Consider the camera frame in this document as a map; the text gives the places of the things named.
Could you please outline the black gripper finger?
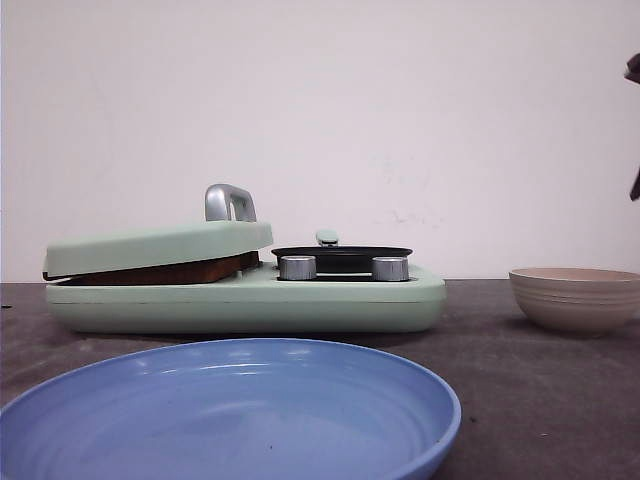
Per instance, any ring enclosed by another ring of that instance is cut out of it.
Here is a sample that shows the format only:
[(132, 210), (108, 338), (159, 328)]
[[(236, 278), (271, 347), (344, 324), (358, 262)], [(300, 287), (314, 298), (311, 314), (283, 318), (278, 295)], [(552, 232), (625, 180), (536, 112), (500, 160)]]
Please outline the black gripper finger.
[(634, 54), (626, 62), (624, 78), (634, 83), (640, 83), (640, 53)]
[(637, 201), (640, 199), (640, 171), (637, 173), (629, 196), (632, 201)]

